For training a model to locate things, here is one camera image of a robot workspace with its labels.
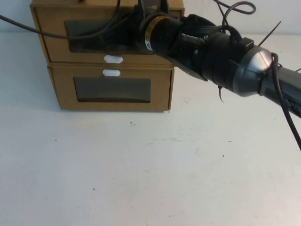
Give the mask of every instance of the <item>cardboard box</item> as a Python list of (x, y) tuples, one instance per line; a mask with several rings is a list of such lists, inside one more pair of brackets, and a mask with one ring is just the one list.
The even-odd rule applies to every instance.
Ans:
[(171, 108), (174, 68), (60, 64), (48, 70), (61, 109), (163, 112)]
[[(60, 35), (68, 35), (72, 30), (78, 31), (81, 27), (85, 29), (88, 25), (100, 26), (97, 23), (108, 21), (112, 18), (116, 8), (117, 0), (86, 0), (85, 2), (66, 5), (51, 3), (51, 0), (33, 0), (31, 4), (32, 15), (37, 29), (44, 32), (50, 32)], [(134, 5), (138, 0), (122, 0), (120, 5), (121, 13), (133, 11)], [(170, 13), (174, 16), (181, 17), (184, 15), (183, 0), (169, 0)], [(108, 52), (91, 52), (86, 49), (78, 49), (68, 40), (55, 39), (51, 37), (40, 36), (48, 64), (65, 62), (65, 63), (96, 63), (105, 64), (104, 57)], [(167, 66), (172, 64), (159, 56), (140, 52), (124, 53), (114, 52), (110, 55), (117, 55), (123, 58), (121, 65), (153, 65)]]

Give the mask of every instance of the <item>drawer front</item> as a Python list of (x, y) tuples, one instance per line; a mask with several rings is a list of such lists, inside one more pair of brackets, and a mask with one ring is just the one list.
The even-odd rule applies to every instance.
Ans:
[[(77, 8), (77, 7), (37, 7), (34, 8), (40, 29), (60, 35), (82, 35), (100, 30), (113, 16), (113, 8)], [(131, 11), (122, 8), (122, 13)], [(181, 11), (171, 11), (180, 16)], [(99, 47), (91, 42), (72, 42), (68, 40), (43, 37), (49, 61), (75, 63), (106, 63), (105, 56), (122, 57), (119, 64), (131, 65), (170, 65), (172, 64), (150, 52), (141, 52), (135, 47), (124, 46)]]
[(53, 66), (65, 110), (153, 111), (169, 108), (173, 69)]

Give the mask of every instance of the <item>stacked cardboard boxes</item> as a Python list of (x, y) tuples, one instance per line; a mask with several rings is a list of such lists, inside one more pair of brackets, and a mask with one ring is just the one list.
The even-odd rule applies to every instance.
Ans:
[[(33, 0), (31, 9), (37, 29), (70, 36), (97, 31), (112, 18), (117, 4), (117, 0), (67, 2)], [(137, 0), (122, 0), (120, 12), (133, 11), (137, 3)], [(172, 15), (183, 16), (182, 0), (169, 0), (169, 7)], [(166, 59), (135, 47), (100, 48), (93, 41), (47, 36), (40, 36), (40, 41), (62, 109), (153, 112), (170, 109), (174, 66)]]

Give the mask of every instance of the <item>black wire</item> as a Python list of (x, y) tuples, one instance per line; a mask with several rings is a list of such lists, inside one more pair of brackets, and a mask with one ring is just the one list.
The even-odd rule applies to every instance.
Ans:
[[(223, 17), (223, 20), (222, 20), (222, 26), (223, 26), (223, 29), (222, 29), (222, 32), (226, 33), (226, 30), (229, 31), (229, 23), (227, 21), (227, 17), (228, 15), (230, 14), (231, 11), (236, 11), (236, 12), (239, 12), (239, 13), (242, 13), (242, 14), (247, 14), (247, 15), (251, 15), (251, 14), (254, 14), (256, 12), (256, 6), (251, 3), (251, 2), (248, 2), (248, 1), (240, 1), (238, 3), (235, 3), (234, 5), (232, 6), (228, 6), (227, 4), (219, 1), (219, 0), (213, 0), (217, 3), (218, 5), (218, 8), (220, 9), (220, 12), (222, 14), (222, 17)], [(240, 9), (236, 9), (236, 7), (238, 6), (242, 6), (242, 5), (247, 5), (247, 6), (250, 6), (252, 8), (252, 11), (244, 11), (244, 10), (240, 10)], [(226, 11), (226, 13), (223, 12), (221, 6), (224, 6), (226, 8), (228, 8), (228, 10)], [(235, 31), (232, 30), (232, 32), (230, 31), (231, 35), (234, 36), (234, 38), (239, 41), (242, 39), (242, 37), (240, 36), (239, 32), (235, 29)]]
[[(231, 8), (232, 7), (232, 6), (228, 6), (227, 4), (225, 4), (225, 3), (223, 3), (223, 2), (221, 2), (219, 0), (213, 0), (213, 1), (219, 3), (221, 6), (224, 6), (226, 8)], [(247, 14), (247, 15), (251, 15), (251, 14), (254, 14), (256, 12), (256, 6), (254, 4), (252, 4), (252, 3), (248, 2), (248, 1), (242, 1), (242, 2), (245, 2), (244, 5), (251, 6), (253, 10), (252, 11), (244, 11), (244, 10), (241, 10), (241, 9), (237, 9), (236, 8), (237, 6), (234, 7), (232, 10), (235, 11), (235, 12), (242, 13), (242, 14)]]
[[(238, 7), (238, 6), (250, 6), (252, 8), (252, 11), (243, 11), (243, 10), (237, 11), (236, 7)], [(257, 10), (256, 6), (253, 3), (251, 3), (251, 2), (240, 1), (238, 3), (235, 3), (231, 7), (229, 7), (228, 10), (226, 11), (225, 17), (222, 20), (222, 25), (226, 25), (226, 20), (227, 20), (227, 18), (228, 18), (228, 16), (229, 16), (229, 14), (230, 14), (231, 11), (237, 11), (237, 12), (240, 12), (242, 14), (252, 15), (252, 14), (254, 14), (256, 12), (256, 10)]]
[(281, 21), (274, 27), (274, 29), (259, 43), (258, 46), (261, 46), (271, 35), (274, 33), (274, 31), (278, 28), (278, 26), (281, 24)]
[(275, 86), (275, 91), (277, 93), (277, 96), (279, 98), (280, 101), (280, 105), (282, 107), (282, 110), (284, 112), (285, 118), (287, 120), (287, 123), (289, 125), (289, 127), (291, 128), (293, 135), (297, 141), (297, 144), (301, 150), (301, 138), (300, 135), (298, 133), (298, 130), (296, 129), (294, 122), (292, 120), (292, 117), (288, 111), (287, 105), (284, 101), (283, 95), (282, 95), (282, 91), (281, 91), (281, 86), (280, 86), (280, 82), (279, 82), (279, 78), (277, 76), (277, 67), (278, 67), (278, 55), (276, 53), (272, 53), (272, 56), (274, 58), (271, 69), (272, 69), (272, 77), (273, 77), (273, 82), (274, 82), (274, 86)]
[(49, 37), (53, 37), (53, 38), (68, 39), (68, 40), (85, 40), (85, 39), (91, 39), (91, 38), (97, 37), (97, 36), (105, 33), (112, 26), (112, 24), (117, 19), (117, 16), (118, 16), (119, 11), (120, 11), (120, 1), (121, 0), (117, 0), (117, 5), (116, 5), (114, 15), (113, 15), (112, 19), (110, 20), (110, 22), (107, 24), (107, 26), (105, 28), (103, 28), (102, 30), (100, 30), (96, 33), (93, 33), (93, 34), (90, 34), (90, 35), (84, 35), (84, 36), (65, 36), (65, 35), (59, 35), (59, 34), (43, 32), (43, 31), (28, 27), (24, 24), (21, 24), (19, 22), (14, 21), (14, 20), (11, 20), (11, 19), (9, 19), (5, 16), (2, 16), (2, 15), (0, 15), (0, 20), (6, 21), (10, 24), (13, 24), (17, 27), (23, 28), (23, 29), (28, 30), (30, 32), (34, 32), (34, 33), (37, 33), (37, 34), (41, 34), (41, 35), (45, 35), (45, 36), (49, 36)]

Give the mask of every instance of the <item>white wall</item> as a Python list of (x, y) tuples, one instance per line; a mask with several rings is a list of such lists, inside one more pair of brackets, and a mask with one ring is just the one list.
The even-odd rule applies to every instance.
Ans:
[[(184, 0), (186, 14), (194, 13), (203, 16), (216, 24), (222, 22), (222, 16), (212, 0)], [(233, 4), (238, 0), (224, 0)], [(11, 19), (33, 26), (29, 10), (31, 0), (0, 0), (0, 14)], [(268, 33), (280, 20), (282, 24), (276, 33), (301, 34), (301, 3), (300, 0), (250, 0), (257, 6), (255, 15), (247, 16), (233, 12), (229, 16), (232, 26), (241, 33)], [(21, 29), (0, 22), (0, 32), (15, 32)]]

